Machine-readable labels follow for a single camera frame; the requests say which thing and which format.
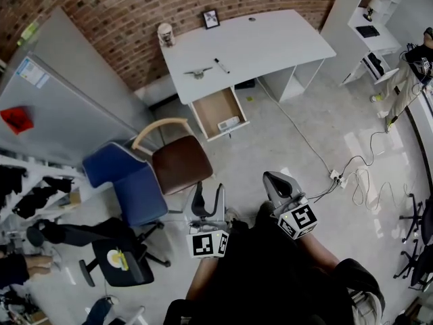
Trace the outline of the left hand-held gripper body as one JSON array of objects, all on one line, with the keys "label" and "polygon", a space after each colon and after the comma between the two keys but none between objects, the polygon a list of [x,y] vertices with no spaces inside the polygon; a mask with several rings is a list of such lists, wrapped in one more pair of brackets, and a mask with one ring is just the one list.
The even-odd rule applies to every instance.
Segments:
[{"label": "left hand-held gripper body", "polygon": [[229,240],[227,222],[193,221],[186,240],[191,258],[224,257]]}]

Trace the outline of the wooden drawer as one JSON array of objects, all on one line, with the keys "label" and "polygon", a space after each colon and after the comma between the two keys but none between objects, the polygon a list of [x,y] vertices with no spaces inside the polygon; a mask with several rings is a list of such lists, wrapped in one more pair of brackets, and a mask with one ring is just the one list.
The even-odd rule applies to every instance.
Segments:
[{"label": "wooden drawer", "polygon": [[[231,135],[235,130],[250,123],[246,118],[234,87],[214,92],[188,104],[188,106],[208,142],[224,135]],[[233,116],[238,116],[240,123],[230,129],[220,131],[217,124]]]}]

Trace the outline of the metal clip tool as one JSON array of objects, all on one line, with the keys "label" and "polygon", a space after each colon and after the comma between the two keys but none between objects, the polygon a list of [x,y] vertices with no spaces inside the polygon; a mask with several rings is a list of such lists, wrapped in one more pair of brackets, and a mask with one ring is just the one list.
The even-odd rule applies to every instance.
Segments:
[{"label": "metal clip tool", "polygon": [[201,68],[197,70],[187,71],[184,72],[184,74],[190,74],[193,76],[194,79],[202,79],[204,77],[205,72],[212,69],[213,67],[211,66],[211,67]]}]

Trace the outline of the black office chair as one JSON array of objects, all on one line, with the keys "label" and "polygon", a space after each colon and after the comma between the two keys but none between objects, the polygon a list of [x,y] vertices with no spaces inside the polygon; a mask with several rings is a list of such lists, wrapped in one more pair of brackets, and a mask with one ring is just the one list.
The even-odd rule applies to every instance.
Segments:
[{"label": "black office chair", "polygon": [[[154,281],[154,275],[145,258],[147,246],[142,243],[134,245],[133,240],[138,237],[133,229],[128,230],[117,218],[110,218],[94,226],[58,224],[42,219],[27,228],[26,237],[35,247],[42,246],[44,242],[77,247],[90,244],[95,258],[90,263],[81,259],[79,266],[84,279],[91,287],[95,286],[91,272],[97,266],[110,286],[139,286]],[[113,268],[108,263],[107,252],[116,248],[124,253],[129,271]]]}]

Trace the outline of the white desk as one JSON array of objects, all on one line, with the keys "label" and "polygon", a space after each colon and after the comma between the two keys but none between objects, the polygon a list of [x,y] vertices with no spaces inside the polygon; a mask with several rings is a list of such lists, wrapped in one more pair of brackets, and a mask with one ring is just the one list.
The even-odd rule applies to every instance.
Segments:
[{"label": "white desk", "polygon": [[[197,28],[176,37],[175,45],[162,48],[162,54],[184,105],[249,79],[336,55],[293,9],[233,18],[208,30]],[[211,66],[202,79],[184,74]]]}]

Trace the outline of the wooden chair brown seat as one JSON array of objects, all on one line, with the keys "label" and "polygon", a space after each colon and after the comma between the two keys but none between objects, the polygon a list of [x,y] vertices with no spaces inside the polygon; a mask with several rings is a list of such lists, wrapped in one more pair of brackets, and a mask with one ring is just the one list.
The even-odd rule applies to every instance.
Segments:
[{"label": "wooden chair brown seat", "polygon": [[[140,145],[141,140],[153,130],[171,124],[181,125],[187,135],[154,152]],[[164,195],[181,192],[214,175],[212,165],[186,118],[164,118],[151,123],[139,133],[131,147],[151,157]]]}]

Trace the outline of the white power strip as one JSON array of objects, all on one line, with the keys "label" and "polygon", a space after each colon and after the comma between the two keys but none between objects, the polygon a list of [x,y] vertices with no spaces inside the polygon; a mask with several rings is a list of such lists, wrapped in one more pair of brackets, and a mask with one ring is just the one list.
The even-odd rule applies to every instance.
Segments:
[{"label": "white power strip", "polygon": [[332,170],[329,177],[341,188],[345,188],[347,185],[347,179],[337,172],[336,170]]}]

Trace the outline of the blue upholstered chair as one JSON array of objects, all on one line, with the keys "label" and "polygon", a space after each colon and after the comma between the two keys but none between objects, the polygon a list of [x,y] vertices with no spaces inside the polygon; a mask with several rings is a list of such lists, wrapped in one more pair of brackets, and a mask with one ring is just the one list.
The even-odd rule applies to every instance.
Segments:
[{"label": "blue upholstered chair", "polygon": [[134,245],[164,228],[160,218],[168,213],[168,206],[148,161],[109,142],[83,160],[83,169],[93,188],[112,184],[128,230],[153,225],[133,240]]}]

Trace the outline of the white calculator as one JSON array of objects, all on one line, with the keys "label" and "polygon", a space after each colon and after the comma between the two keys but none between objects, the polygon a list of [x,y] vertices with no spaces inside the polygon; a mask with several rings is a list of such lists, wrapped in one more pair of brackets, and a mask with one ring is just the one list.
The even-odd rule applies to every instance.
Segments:
[{"label": "white calculator", "polygon": [[231,118],[228,118],[225,121],[218,123],[217,127],[219,128],[220,131],[225,131],[227,129],[236,126],[239,123],[240,123],[240,118],[238,116],[233,116]]}]

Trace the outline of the yellow and white object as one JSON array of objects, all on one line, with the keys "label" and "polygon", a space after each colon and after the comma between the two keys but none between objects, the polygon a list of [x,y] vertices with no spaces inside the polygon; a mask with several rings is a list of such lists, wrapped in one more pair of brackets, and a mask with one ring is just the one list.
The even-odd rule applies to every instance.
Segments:
[{"label": "yellow and white object", "polygon": [[121,269],[122,271],[129,271],[129,265],[127,263],[124,253],[119,249],[111,249],[106,255],[108,263],[116,269]]}]

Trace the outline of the grey refrigerator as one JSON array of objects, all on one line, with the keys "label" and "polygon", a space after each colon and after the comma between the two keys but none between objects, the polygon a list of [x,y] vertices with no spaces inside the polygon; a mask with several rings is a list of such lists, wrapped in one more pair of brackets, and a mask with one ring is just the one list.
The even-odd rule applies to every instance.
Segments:
[{"label": "grey refrigerator", "polygon": [[34,127],[15,135],[0,117],[0,148],[77,166],[107,142],[125,143],[154,116],[57,8],[0,78],[0,111],[23,107]]}]

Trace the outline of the white shelf unit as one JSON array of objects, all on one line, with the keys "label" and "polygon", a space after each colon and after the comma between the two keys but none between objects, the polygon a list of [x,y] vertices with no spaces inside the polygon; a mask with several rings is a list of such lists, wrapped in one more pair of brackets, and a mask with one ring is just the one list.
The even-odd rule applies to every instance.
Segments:
[{"label": "white shelf unit", "polygon": [[[365,73],[373,77],[375,84],[381,83],[397,72],[389,66],[384,56],[395,53],[401,44],[386,27],[402,0],[336,0],[341,29],[337,29],[337,79],[340,85],[355,81]],[[378,37],[363,38],[357,26],[374,26]]]}]

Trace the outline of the black keyboard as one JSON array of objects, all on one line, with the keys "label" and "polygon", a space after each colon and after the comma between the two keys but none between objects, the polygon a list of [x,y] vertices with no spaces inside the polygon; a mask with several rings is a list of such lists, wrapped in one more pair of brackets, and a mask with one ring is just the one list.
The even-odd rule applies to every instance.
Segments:
[{"label": "black keyboard", "polygon": [[380,36],[379,31],[374,26],[357,26],[355,29],[365,39]]}]

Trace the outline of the red paper sign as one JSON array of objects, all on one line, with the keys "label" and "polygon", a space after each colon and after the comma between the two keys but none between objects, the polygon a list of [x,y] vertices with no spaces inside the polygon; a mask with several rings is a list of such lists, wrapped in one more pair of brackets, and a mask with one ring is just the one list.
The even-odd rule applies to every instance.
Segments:
[{"label": "red paper sign", "polygon": [[13,107],[0,111],[0,117],[15,135],[34,127],[33,121],[23,107]]}]

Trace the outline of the black picture frame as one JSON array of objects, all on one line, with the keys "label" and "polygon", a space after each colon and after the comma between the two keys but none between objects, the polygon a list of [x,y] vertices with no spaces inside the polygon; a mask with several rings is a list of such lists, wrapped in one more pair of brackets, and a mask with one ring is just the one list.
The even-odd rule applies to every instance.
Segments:
[{"label": "black picture frame", "polygon": [[206,30],[220,26],[217,10],[215,9],[202,12],[202,18]]}]

